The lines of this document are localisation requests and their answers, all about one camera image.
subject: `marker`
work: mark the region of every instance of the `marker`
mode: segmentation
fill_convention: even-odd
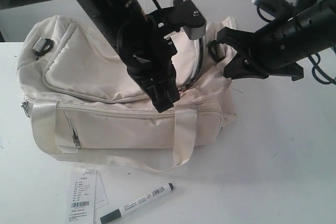
[[[172,183],[169,183],[168,185],[162,186],[158,188],[157,190],[152,191],[151,193],[143,196],[142,198],[129,203],[103,217],[100,218],[101,224],[107,224],[114,220],[117,220],[130,212],[146,205],[149,202],[152,202],[154,199],[159,198],[160,196],[163,196],[169,192],[171,192],[174,189],[174,186]]]

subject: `bag strap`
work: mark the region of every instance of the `bag strap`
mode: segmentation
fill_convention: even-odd
[[[175,107],[174,165],[165,170],[154,169],[145,163],[124,156],[80,152],[64,153],[56,146],[56,108],[57,101],[39,100],[34,103],[31,116],[33,135],[37,146],[55,159],[69,162],[126,166],[158,173],[187,163],[193,154],[197,126],[196,105]]]

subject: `white bag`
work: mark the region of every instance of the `white bag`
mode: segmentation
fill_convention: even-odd
[[[226,58],[216,64],[205,47],[224,26],[236,28],[232,18],[209,23],[203,45],[183,32],[172,35],[181,99],[159,114],[96,28],[62,16],[38,23],[18,63],[22,107],[36,144],[60,161],[149,172],[158,172],[147,165],[154,162],[151,157],[144,164],[135,159],[141,152],[122,149],[173,148],[174,165],[166,170],[185,164],[194,146],[214,143],[219,130],[235,119],[231,81],[223,77],[235,51],[221,46]],[[51,39],[54,47],[37,57],[43,39]]]

